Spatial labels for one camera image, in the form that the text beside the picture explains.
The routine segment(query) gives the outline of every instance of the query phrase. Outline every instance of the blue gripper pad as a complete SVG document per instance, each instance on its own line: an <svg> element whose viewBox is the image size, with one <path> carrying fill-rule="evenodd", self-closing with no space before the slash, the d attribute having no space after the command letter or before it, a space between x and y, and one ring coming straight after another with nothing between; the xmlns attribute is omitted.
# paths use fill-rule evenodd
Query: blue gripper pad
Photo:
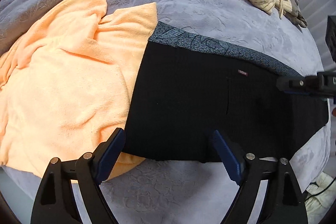
<svg viewBox="0 0 336 224"><path fill-rule="evenodd" d="M224 140L218 130L215 130L212 135L212 143L222 160L230 179L235 181L237 185L240 185L244 172L244 162L238 160L238 158L241 157L238 155L235 156L234 152L230 149L228 142Z"/></svg>
<svg viewBox="0 0 336 224"><path fill-rule="evenodd" d="M106 145L101 147L103 154L100 156L100 160L97 163L96 175L94 178L97 185L100 185L102 181L108 179L112 168L125 145L126 136L124 130L121 128L119 131L112 133L110 138L113 138L110 144L108 145L109 140L107 140L105 142Z"/></svg>

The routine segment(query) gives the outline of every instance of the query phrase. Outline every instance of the bed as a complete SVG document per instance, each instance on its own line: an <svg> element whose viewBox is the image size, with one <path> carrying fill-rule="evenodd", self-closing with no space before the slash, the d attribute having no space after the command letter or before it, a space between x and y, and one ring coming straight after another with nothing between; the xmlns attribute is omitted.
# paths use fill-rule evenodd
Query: bed
<svg viewBox="0 0 336 224"><path fill-rule="evenodd" d="M62 0L1 0L0 54ZM294 26L274 11L267 15L247 0L107 0L116 9L157 3L158 20L187 32L244 46L313 75L323 66L308 29ZM330 151L330 121L290 160L302 192L323 170ZM32 199L40 178L4 166ZM249 223L256 223L267 182L260 186ZM90 223L77 184L75 199L83 223ZM220 223L238 186L222 163L145 160L131 171L103 182L101 190L120 223Z"/></svg>

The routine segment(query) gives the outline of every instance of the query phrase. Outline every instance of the black pants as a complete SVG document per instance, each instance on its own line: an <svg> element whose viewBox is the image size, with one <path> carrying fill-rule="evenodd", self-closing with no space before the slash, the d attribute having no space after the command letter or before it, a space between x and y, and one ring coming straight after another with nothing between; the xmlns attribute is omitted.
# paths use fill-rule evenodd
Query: black pants
<svg viewBox="0 0 336 224"><path fill-rule="evenodd" d="M328 105L280 92L277 77L246 61L149 42L123 151L155 160L220 161L208 141L218 129L246 153L290 159L328 122Z"/></svg>

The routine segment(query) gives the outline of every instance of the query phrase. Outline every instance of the peach garment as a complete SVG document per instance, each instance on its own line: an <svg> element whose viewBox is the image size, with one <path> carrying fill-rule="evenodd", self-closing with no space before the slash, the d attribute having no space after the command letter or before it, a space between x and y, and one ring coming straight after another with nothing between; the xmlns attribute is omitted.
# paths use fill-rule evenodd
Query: peach garment
<svg viewBox="0 0 336 224"><path fill-rule="evenodd" d="M156 3L106 9L63 0L0 58L0 165L42 177L51 158L77 159L125 127ZM143 160L121 153L110 178Z"/></svg>

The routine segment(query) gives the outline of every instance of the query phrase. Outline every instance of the metal screw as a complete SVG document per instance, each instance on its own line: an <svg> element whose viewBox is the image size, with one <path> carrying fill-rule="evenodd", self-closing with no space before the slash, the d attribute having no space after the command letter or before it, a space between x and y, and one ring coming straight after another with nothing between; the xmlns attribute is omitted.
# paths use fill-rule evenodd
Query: metal screw
<svg viewBox="0 0 336 224"><path fill-rule="evenodd" d="M288 164L288 159L286 159L286 158L281 158L281 159L280 159L280 162L281 162L282 164L286 165L286 164Z"/></svg>
<svg viewBox="0 0 336 224"><path fill-rule="evenodd" d="M90 152L87 152L83 155L83 158L86 159L86 160L90 159L91 157L92 157L92 153L90 153Z"/></svg>
<svg viewBox="0 0 336 224"><path fill-rule="evenodd" d="M50 161L51 164L55 164L56 162L58 162L58 158L56 158L56 157L52 158L51 161Z"/></svg>
<svg viewBox="0 0 336 224"><path fill-rule="evenodd" d="M252 153L247 153L246 154L246 158L248 158L249 160L254 160L255 159L255 155Z"/></svg>

